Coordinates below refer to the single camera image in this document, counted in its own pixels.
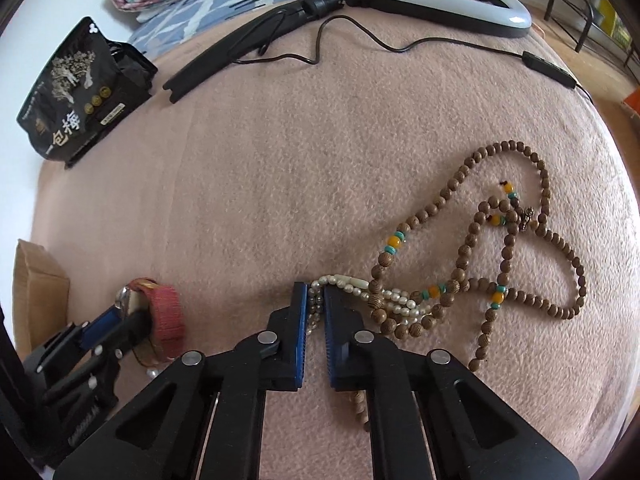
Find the brown cardboard box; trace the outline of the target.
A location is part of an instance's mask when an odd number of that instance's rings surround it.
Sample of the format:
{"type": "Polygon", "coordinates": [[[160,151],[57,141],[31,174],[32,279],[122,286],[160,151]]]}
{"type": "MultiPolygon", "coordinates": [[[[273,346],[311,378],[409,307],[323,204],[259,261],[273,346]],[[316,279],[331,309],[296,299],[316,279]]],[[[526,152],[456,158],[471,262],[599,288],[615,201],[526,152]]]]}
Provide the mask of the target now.
{"type": "Polygon", "coordinates": [[[41,245],[19,240],[16,246],[12,320],[22,360],[67,326],[70,279],[41,245]]]}

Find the black snack bag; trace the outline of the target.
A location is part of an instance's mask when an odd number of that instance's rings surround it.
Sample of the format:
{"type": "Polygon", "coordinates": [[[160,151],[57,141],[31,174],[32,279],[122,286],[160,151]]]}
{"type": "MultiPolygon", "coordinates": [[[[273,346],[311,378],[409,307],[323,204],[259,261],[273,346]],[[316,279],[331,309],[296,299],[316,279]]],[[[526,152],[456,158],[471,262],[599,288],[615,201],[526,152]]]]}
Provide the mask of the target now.
{"type": "Polygon", "coordinates": [[[70,169],[151,97],[157,67],[86,16],[58,46],[29,91],[17,123],[43,159],[70,169]]]}

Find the pink blanket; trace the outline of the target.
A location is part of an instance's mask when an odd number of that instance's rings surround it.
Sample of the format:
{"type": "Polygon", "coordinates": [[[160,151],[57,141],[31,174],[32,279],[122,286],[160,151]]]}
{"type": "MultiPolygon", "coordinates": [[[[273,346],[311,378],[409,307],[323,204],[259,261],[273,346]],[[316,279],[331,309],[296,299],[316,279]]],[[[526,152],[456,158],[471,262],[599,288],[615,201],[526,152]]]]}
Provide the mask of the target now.
{"type": "Polygon", "coordinates": [[[350,9],[275,41],[171,104],[156,89],[72,169],[43,165],[32,240],[70,278],[68,316],[93,318],[132,278],[174,286],[186,346],[233,348],[284,307],[297,281],[367,278],[400,222],[431,203],[479,148],[524,143],[475,166],[408,237],[387,284],[449,278],[477,206],[510,181],[550,193],[560,252],[518,238],[480,379],[591,477],[639,380],[639,211],[611,133],[587,98],[528,70],[555,59],[537,34],[478,36],[350,9]]]}

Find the orange cloth covered bench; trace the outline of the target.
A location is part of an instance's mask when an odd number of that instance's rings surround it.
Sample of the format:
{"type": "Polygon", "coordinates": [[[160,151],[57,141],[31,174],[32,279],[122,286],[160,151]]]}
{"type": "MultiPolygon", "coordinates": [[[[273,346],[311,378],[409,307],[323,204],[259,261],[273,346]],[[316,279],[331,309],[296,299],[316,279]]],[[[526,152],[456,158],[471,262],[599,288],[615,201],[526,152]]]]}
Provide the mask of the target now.
{"type": "Polygon", "coordinates": [[[620,106],[623,107],[625,113],[629,116],[631,125],[637,132],[640,131],[640,88],[637,88],[629,96],[626,96],[620,106]]]}

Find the white pearl earring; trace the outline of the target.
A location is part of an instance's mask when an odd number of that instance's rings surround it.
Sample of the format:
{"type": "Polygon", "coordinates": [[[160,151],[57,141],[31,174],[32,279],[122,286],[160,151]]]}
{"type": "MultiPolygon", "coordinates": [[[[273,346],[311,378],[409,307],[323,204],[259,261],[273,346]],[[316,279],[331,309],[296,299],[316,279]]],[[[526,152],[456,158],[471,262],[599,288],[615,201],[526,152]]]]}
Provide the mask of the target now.
{"type": "Polygon", "coordinates": [[[152,367],[146,370],[146,374],[149,378],[154,379],[157,378],[157,376],[160,374],[160,371],[157,368],[152,367]]]}

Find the red strap wrist watch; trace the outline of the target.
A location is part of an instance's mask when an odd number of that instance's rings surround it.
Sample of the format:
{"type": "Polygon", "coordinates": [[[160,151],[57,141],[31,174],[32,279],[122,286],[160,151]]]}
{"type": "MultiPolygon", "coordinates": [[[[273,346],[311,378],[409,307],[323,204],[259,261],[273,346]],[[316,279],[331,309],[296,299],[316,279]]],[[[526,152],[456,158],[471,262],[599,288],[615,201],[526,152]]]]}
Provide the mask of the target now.
{"type": "Polygon", "coordinates": [[[158,367],[182,355],[186,326],[178,292],[152,278],[135,278],[116,295],[122,317],[136,311],[151,315],[150,332],[134,346],[134,356],[146,368],[158,367]]]}

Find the black metal rack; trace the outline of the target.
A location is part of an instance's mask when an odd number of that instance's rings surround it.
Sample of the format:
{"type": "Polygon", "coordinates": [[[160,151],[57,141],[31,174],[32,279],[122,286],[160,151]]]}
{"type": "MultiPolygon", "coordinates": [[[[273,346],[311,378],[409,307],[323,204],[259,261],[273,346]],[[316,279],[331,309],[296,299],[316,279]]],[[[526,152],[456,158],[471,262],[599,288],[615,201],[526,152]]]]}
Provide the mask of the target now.
{"type": "Polygon", "coordinates": [[[608,0],[548,0],[544,20],[559,26],[576,53],[588,48],[618,56],[623,71],[639,82],[638,46],[608,0]]]}

